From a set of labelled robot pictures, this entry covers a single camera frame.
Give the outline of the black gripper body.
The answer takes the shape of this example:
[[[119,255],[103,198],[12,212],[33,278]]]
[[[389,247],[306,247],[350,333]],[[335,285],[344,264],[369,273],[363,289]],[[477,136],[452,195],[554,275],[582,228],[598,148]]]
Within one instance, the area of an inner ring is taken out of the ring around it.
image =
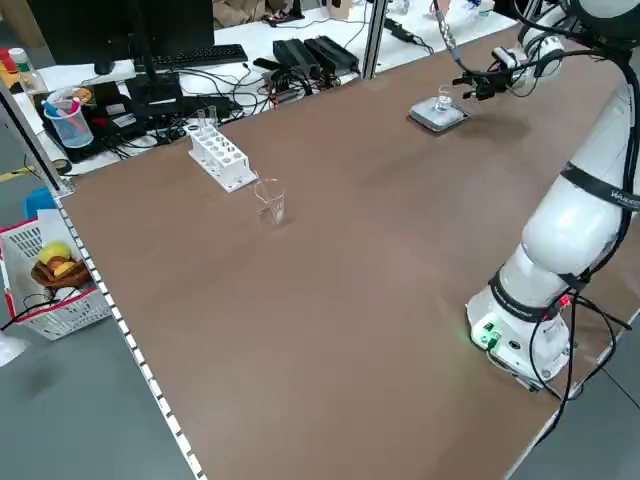
[[[476,97],[493,98],[496,94],[505,93],[512,85],[513,75],[510,72],[486,72],[476,77]]]

